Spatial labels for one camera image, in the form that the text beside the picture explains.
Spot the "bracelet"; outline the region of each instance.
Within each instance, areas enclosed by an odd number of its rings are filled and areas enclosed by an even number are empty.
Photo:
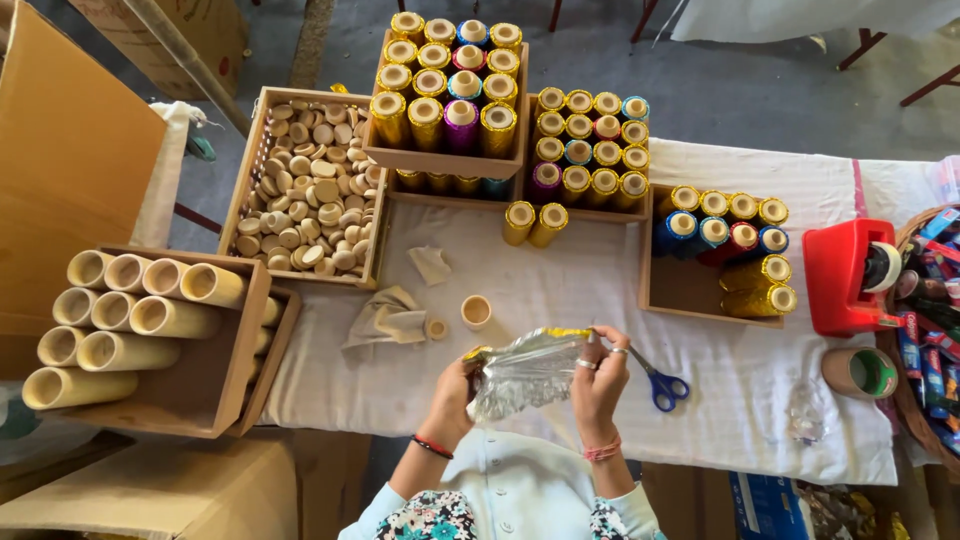
[[[584,458],[590,463],[596,463],[597,461],[603,461],[609,457],[612,457],[614,454],[620,450],[620,433],[616,435],[616,438],[613,442],[605,447],[601,448],[584,448]]]
[[[444,459],[453,459],[453,452],[431,441],[430,439],[424,439],[419,435],[417,435],[416,433],[410,435],[410,438],[413,439],[413,441],[416,442],[417,444],[424,447],[425,449],[429,450],[430,452]]]

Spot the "woman's left hand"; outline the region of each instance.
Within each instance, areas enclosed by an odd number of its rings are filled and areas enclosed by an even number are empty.
[[[460,439],[473,429],[473,421],[467,416],[467,404],[470,401],[470,374],[477,367],[479,363],[466,363],[460,358],[446,366],[437,379],[430,413],[417,435],[453,452]]]

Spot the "scissors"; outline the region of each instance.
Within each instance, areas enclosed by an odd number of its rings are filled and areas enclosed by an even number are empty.
[[[685,400],[687,396],[690,395],[690,387],[683,379],[673,377],[672,375],[664,375],[654,369],[654,366],[650,365],[650,362],[638,353],[633,345],[630,346],[630,353],[636,357],[640,365],[643,366],[643,369],[647,372],[647,377],[650,378],[650,385],[653,386],[654,389],[654,405],[656,405],[658,409],[663,412],[670,412],[677,407],[678,400]]]

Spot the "woman's right hand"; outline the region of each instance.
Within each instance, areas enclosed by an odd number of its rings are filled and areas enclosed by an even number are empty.
[[[606,326],[595,326],[593,330],[606,337],[614,349],[630,348],[630,337],[619,330]],[[630,379],[627,355],[612,353],[606,347],[602,347],[602,350],[598,358],[584,358],[597,364],[595,370],[577,365],[570,386],[573,416],[585,448],[602,448],[616,439],[613,412]]]

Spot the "sleeve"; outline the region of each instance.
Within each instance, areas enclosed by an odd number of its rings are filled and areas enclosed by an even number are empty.
[[[634,491],[616,499],[594,498],[591,527],[595,532],[597,529],[607,533],[618,532],[630,540],[666,540],[666,536],[660,532],[657,515],[647,501],[643,486],[640,482],[636,482],[635,486]]]
[[[360,514],[360,520],[341,530],[338,540],[371,540],[383,520],[406,503],[406,500],[391,489],[389,483],[383,484],[370,506]]]

